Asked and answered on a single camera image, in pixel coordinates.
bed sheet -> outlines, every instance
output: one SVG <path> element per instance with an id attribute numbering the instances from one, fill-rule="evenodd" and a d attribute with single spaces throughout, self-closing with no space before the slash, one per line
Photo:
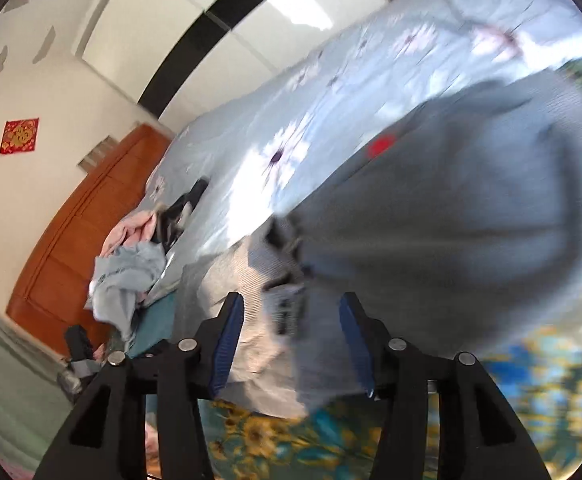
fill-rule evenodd
<path id="1" fill-rule="evenodd" d="M 183 266 L 286 214 L 382 129 L 424 101 L 582 57 L 570 0 L 394 0 L 252 94 L 195 120 L 148 180 L 139 210 L 210 186 L 145 304 Z"/>

crumpled clothing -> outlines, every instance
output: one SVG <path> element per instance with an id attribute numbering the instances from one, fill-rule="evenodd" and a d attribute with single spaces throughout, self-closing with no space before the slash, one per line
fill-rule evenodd
<path id="1" fill-rule="evenodd" d="M 215 316 L 229 291 L 245 299 L 221 398 L 289 417 L 361 392 L 338 315 L 349 290 L 392 336 L 445 357 L 497 352 L 582 294 L 575 87 L 550 72 L 482 83 L 421 105 L 382 135 L 395 142 L 357 152 L 282 219 L 296 230 L 293 251 L 281 250 L 288 237 L 270 236 L 278 219 L 269 219 L 206 273 L 185 268 L 175 338 Z M 294 268 L 300 279 L 279 281 Z M 198 286 L 187 282 L 196 273 Z M 293 338 L 277 336 L 263 306 L 276 280 L 304 287 Z"/>
<path id="2" fill-rule="evenodd" d="M 138 242 L 148 242 L 153 237 L 156 222 L 157 214 L 152 210 L 138 211 L 123 218 L 105 238 L 100 256 L 113 254 L 121 245 L 132 247 Z"/>
<path id="3" fill-rule="evenodd" d="M 109 256 L 95 258 L 85 308 L 94 312 L 94 319 L 112 324 L 124 341 L 130 341 L 139 295 L 153 286 L 165 266 L 162 246 L 145 241 L 130 247 L 121 245 Z"/>

red spot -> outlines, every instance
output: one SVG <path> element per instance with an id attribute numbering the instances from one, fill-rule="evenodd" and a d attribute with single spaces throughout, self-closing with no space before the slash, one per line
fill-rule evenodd
<path id="1" fill-rule="evenodd" d="M 369 147 L 367 148 L 369 150 L 368 151 L 369 157 L 375 158 L 376 156 L 380 155 L 381 153 L 391 148 L 391 146 L 394 144 L 395 137 L 392 135 L 386 134 L 375 137 L 375 139 L 373 139 L 373 142 L 371 142 L 371 144 L 369 144 Z"/>

wall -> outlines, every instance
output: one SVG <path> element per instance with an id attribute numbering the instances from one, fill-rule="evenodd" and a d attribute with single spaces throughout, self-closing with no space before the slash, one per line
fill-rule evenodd
<path id="1" fill-rule="evenodd" d="M 40 118 L 34 152 L 0 155 L 0 312 L 38 238 L 84 177 L 76 164 L 107 135 L 121 139 L 136 121 L 151 121 L 70 54 L 91 2 L 12 0 L 0 14 L 0 140 L 5 121 Z"/>

